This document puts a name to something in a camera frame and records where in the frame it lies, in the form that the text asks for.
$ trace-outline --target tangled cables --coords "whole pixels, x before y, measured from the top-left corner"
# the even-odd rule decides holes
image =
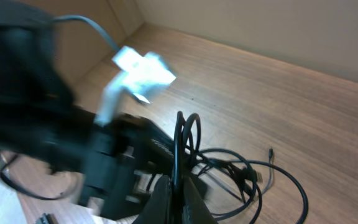
[[[197,130],[197,138],[196,144],[193,141],[193,135],[191,133],[191,127],[193,126],[194,122],[196,123],[196,130]],[[226,213],[216,214],[211,213],[215,220],[220,221],[234,215],[237,215],[241,211],[245,210],[252,202],[258,201],[258,207],[255,212],[254,217],[250,221],[250,223],[255,223],[256,219],[260,214],[262,209],[262,195],[266,193],[266,191],[272,186],[272,176],[273,176],[273,169],[276,171],[281,172],[285,176],[287,176],[295,185],[298,187],[298,190],[301,193],[302,200],[303,200],[303,211],[301,217],[298,219],[296,223],[304,223],[306,220],[306,216],[308,214],[309,205],[308,205],[308,197],[306,196],[305,190],[300,185],[300,183],[289,174],[287,171],[275,166],[272,164],[273,159],[273,149],[269,150],[269,160],[268,162],[262,161],[248,161],[244,159],[241,155],[236,152],[227,150],[227,149],[220,149],[220,148],[211,148],[211,149],[204,149],[200,151],[200,142],[201,142],[201,121],[198,114],[194,113],[188,117],[187,120],[184,119],[183,113],[181,111],[177,114],[177,123],[175,126],[175,133],[174,133],[174,144],[175,144],[175,164],[173,166],[173,173],[172,173],[172,185],[173,185],[173,193],[179,194],[182,185],[182,170],[183,166],[186,166],[189,169],[198,166],[199,164],[204,164],[201,170],[198,172],[198,175],[206,174],[212,180],[217,183],[220,187],[222,187],[225,191],[231,194],[236,199],[243,202],[239,208]],[[230,154],[237,158],[237,160],[230,160],[224,161],[215,158],[208,158],[205,154],[210,152],[220,152]],[[238,168],[234,164],[243,163],[245,167],[243,169]],[[269,180],[266,187],[261,191],[259,186],[257,185],[258,175],[255,170],[253,170],[251,164],[258,164],[262,166],[269,167]],[[222,172],[224,175],[230,177],[234,183],[236,183],[241,197],[237,196],[235,193],[231,192],[227,189],[219,180],[214,178],[212,175],[208,174],[208,171],[211,169],[216,169]],[[246,183],[246,180],[252,182],[252,185],[249,186]],[[244,195],[246,193],[249,197],[246,200]]]

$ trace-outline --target wood grain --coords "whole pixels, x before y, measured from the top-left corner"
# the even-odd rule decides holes
[[[358,82],[358,1],[136,3],[148,23]]]
[[[246,159],[266,161],[273,147],[275,164],[294,175],[308,194],[307,223],[358,223],[358,83],[150,25],[125,44],[142,54],[163,55],[178,77],[153,104],[142,107],[129,100],[125,112],[154,120],[171,136],[178,110],[185,116],[198,113],[202,148],[224,147]],[[96,111],[103,86],[117,71],[103,60],[76,86],[78,103]],[[267,169],[254,168],[267,179]],[[295,223],[300,194],[286,177],[275,176],[257,223]],[[240,205],[208,183],[211,211]],[[40,203],[26,208],[30,199],[21,200],[28,213],[42,212]],[[255,209],[221,223],[248,223]]]

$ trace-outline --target black object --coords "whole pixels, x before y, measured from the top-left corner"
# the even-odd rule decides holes
[[[57,222],[54,221],[51,214],[42,214],[42,216],[35,221],[35,224],[57,224]]]
[[[95,114],[73,106],[72,92],[53,68],[52,50],[52,24],[70,19],[89,22],[84,17],[53,20],[39,9],[0,0],[0,142],[14,152],[48,162],[54,172],[85,174],[78,203],[87,205],[90,197],[103,199],[100,215],[104,218],[118,220],[140,214],[136,223],[216,223],[246,209],[258,193],[259,206],[251,220],[255,222],[262,208],[262,193],[251,162],[227,149],[200,151],[197,114],[185,120],[178,113],[172,140],[146,118],[124,114],[102,128],[93,123]],[[197,126],[196,143],[191,133],[193,123]],[[208,152],[232,154],[245,167],[208,158]],[[252,162],[283,172],[296,184],[304,203],[298,223],[303,223],[308,199],[296,179],[270,163]],[[206,166],[201,173],[217,169],[228,175],[238,186],[244,204],[213,218],[202,201],[207,186],[191,172],[198,164]],[[163,174],[152,194],[137,190],[139,174],[144,173]],[[6,176],[1,178],[23,194],[56,199],[35,195]]]

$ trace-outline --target gray cable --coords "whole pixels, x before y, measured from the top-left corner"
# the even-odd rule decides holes
[[[268,159],[268,163],[273,164],[272,158]],[[268,168],[268,181],[267,181],[267,184],[266,184],[265,188],[262,191],[262,195],[264,195],[272,187],[273,179],[274,179],[273,168],[269,167]]]
[[[103,37],[103,39],[110,45],[110,47],[115,51],[118,52],[120,47],[113,41],[110,35],[95,21],[85,17],[85,16],[78,16],[78,15],[67,15],[67,16],[59,16],[53,19],[53,23],[56,22],[65,22],[65,21],[83,21],[88,23],[91,27],[93,27],[99,34]]]

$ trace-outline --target cable connector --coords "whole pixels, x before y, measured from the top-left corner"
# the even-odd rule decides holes
[[[255,171],[255,170],[253,170],[253,174],[251,174],[249,169],[244,167],[244,168],[242,168],[242,175],[243,175],[245,180],[251,180],[252,181],[252,175],[253,175],[254,177],[256,177],[256,182],[259,182],[259,183],[263,182],[262,174],[260,172]]]
[[[271,161],[274,159],[274,152],[273,152],[273,148],[271,147],[269,150],[268,150],[268,160]]]

